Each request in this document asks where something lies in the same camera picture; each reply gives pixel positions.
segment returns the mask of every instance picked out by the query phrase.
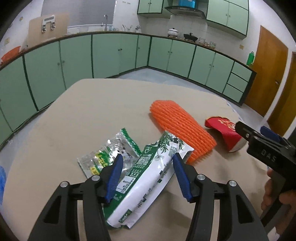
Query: red pouch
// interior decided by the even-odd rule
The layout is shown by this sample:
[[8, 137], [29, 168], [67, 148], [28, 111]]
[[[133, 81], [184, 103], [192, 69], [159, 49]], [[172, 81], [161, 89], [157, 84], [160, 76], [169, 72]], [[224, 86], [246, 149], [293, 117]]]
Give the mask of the red pouch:
[[246, 140], [235, 131], [235, 124], [228, 118], [212, 116], [205, 120], [205, 127], [219, 131], [229, 152], [238, 151], [246, 144]]

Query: beige table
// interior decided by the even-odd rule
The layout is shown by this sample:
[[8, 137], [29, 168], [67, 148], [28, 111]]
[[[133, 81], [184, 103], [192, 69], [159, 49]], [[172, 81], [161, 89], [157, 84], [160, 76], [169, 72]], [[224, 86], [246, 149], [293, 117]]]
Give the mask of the beige table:
[[[86, 180], [76, 158], [97, 150], [126, 127], [141, 149], [161, 136], [149, 117], [154, 100], [171, 99], [201, 125], [210, 116], [238, 115], [226, 100], [202, 91], [175, 85], [123, 79], [81, 80], [63, 93], [41, 116], [19, 150], [5, 186], [3, 208], [8, 225], [20, 241], [27, 240], [44, 205], [64, 180], [71, 184]], [[266, 166], [246, 153], [225, 151], [221, 136], [215, 149], [195, 168], [213, 181], [236, 180], [260, 213]], [[130, 229], [111, 230], [112, 240], [185, 240], [194, 204], [182, 197], [175, 175], [143, 217]], [[212, 240], [217, 236], [215, 206]], [[79, 203], [81, 240], [85, 240]]]

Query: faucet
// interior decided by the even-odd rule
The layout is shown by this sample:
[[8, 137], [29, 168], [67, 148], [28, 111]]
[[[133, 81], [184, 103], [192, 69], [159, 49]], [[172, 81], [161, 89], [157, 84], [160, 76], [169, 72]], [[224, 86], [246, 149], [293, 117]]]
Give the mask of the faucet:
[[108, 23], [108, 16], [107, 16], [107, 14], [104, 15], [104, 18], [106, 18], [105, 31], [107, 31], [107, 23]]

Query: blue container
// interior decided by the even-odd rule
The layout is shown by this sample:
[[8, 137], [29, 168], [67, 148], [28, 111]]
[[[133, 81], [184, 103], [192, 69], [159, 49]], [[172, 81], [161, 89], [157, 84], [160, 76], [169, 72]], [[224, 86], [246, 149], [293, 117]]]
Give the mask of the blue container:
[[195, 0], [179, 0], [179, 6], [195, 8]]

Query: orange fruit protector net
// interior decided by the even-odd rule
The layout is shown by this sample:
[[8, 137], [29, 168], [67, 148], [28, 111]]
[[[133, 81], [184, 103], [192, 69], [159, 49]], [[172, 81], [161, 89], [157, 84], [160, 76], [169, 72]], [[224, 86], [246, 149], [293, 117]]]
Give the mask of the orange fruit protector net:
[[174, 134], [194, 148], [187, 163], [194, 162], [216, 146], [214, 138], [181, 106], [172, 100], [156, 100], [150, 112], [162, 129]]

